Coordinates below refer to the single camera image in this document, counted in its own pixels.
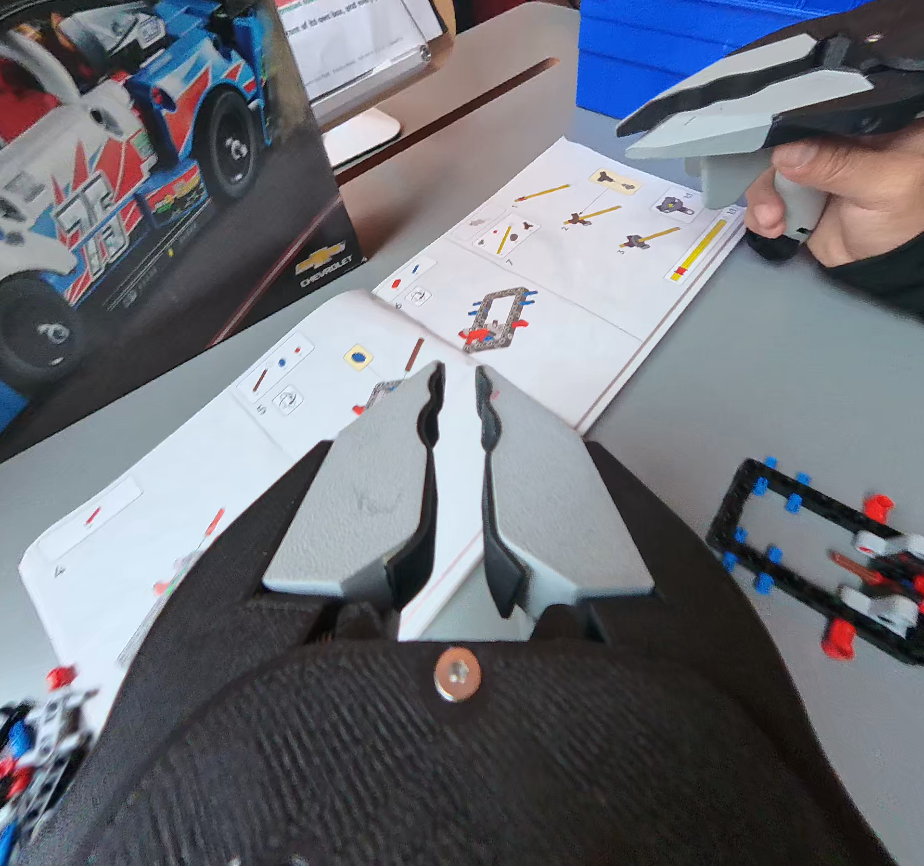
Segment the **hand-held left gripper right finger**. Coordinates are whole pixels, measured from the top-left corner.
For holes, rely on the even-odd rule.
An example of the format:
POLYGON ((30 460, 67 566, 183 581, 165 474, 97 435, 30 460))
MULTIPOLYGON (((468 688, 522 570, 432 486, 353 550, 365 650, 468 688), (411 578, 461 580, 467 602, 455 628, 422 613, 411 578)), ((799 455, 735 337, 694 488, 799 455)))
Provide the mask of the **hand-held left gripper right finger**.
POLYGON ((489 366, 475 389, 483 567, 500 617, 650 595, 653 575, 580 434, 489 366))

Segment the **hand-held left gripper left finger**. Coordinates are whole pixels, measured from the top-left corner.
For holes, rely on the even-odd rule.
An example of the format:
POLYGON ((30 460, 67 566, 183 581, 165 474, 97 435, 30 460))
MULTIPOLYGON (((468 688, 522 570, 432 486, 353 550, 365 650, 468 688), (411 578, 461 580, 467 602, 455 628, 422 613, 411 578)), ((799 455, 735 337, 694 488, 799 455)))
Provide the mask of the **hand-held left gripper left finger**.
POLYGON ((341 431, 263 574, 285 595, 404 609, 433 573, 434 449, 445 365, 432 362, 341 431))

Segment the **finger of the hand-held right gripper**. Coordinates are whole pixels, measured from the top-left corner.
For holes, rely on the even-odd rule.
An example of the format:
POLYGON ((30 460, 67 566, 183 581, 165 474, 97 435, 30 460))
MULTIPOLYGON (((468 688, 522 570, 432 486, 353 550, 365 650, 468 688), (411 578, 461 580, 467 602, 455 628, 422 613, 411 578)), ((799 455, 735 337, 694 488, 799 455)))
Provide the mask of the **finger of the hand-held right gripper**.
POLYGON ((752 95, 669 116, 628 146, 626 156, 652 160, 750 154, 763 147, 775 116, 872 88, 860 73, 815 70, 752 95))
POLYGON ((730 53, 643 104, 616 128, 618 137, 649 132, 665 120, 745 98, 814 69, 821 44, 808 34, 755 42, 730 53))

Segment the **white lego instruction booklet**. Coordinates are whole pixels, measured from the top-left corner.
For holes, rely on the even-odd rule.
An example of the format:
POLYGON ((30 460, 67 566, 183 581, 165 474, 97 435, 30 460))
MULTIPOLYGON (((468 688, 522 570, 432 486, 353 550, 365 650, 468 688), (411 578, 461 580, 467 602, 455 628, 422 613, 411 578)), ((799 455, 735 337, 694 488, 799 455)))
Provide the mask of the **white lego instruction booklet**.
POLYGON ((586 432, 731 251, 742 208, 560 139, 383 280, 309 314, 46 530, 20 575, 102 727, 181 576, 258 496, 406 378, 498 372, 586 432))

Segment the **pile of loose lego pieces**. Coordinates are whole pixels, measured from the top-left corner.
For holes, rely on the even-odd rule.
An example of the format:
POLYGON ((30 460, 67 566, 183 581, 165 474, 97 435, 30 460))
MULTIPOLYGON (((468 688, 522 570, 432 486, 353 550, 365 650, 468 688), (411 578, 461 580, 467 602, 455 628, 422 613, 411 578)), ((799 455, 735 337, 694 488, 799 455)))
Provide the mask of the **pile of loose lego pieces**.
POLYGON ((90 750, 84 705, 97 690, 75 687, 77 677, 74 664, 58 665, 44 699, 2 706, 2 864, 52 816, 90 750))

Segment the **race car lego set box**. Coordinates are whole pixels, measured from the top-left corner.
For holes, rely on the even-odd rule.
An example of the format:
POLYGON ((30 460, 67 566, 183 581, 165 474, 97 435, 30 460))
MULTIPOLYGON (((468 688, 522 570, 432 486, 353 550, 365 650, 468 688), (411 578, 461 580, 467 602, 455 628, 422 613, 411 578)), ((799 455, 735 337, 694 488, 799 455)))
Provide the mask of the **race car lego set box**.
POLYGON ((6 461, 360 267, 273 0, 1 0, 6 461))

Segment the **person's right hand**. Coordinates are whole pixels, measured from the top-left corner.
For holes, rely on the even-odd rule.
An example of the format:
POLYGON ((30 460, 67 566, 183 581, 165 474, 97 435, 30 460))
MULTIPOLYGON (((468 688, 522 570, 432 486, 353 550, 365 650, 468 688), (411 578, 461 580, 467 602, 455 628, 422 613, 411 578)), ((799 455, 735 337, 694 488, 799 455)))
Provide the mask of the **person's right hand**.
POLYGON ((825 193, 824 213, 807 246, 827 268, 884 255, 922 233, 921 119, 887 135, 783 144, 773 150, 770 164, 745 192, 747 229, 767 238, 786 230, 776 174, 825 193))

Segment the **white curved stand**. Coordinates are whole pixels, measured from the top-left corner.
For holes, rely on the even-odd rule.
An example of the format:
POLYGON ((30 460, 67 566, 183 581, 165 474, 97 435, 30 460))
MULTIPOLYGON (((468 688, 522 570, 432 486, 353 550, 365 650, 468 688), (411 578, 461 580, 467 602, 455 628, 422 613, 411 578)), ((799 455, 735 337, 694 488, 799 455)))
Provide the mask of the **white curved stand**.
POLYGON ((396 141, 402 124, 378 107, 367 109, 322 134, 330 166, 338 171, 396 141))

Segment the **clear acrylic sign holder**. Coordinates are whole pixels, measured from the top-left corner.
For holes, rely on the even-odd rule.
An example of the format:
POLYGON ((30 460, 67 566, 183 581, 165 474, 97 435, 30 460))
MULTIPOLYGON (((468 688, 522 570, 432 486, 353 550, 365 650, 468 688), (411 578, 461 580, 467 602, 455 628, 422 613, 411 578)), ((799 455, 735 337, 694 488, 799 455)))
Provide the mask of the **clear acrylic sign holder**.
POLYGON ((273 0, 314 107, 366 102, 430 62, 456 32, 452 0, 273 0))

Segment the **black lego frame assembly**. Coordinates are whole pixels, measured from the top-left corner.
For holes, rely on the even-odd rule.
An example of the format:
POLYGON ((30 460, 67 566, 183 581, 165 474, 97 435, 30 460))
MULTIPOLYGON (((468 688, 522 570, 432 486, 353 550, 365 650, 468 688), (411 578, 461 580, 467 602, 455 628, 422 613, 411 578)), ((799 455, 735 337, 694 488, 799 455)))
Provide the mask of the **black lego frame assembly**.
POLYGON ((895 501, 883 492, 869 493, 856 509, 813 486, 811 477, 779 471, 778 461, 749 458, 737 468, 711 520, 706 543, 727 572, 750 571, 757 594, 781 591, 818 614, 825 623, 820 645, 832 660, 851 662, 864 641, 895 660, 923 665, 922 534, 905 533, 890 524, 895 501), (773 493, 792 516, 813 515, 849 533, 850 556, 830 549, 827 559, 848 573, 851 583, 825 587, 792 568, 777 544, 757 549, 742 525, 750 501, 773 493))

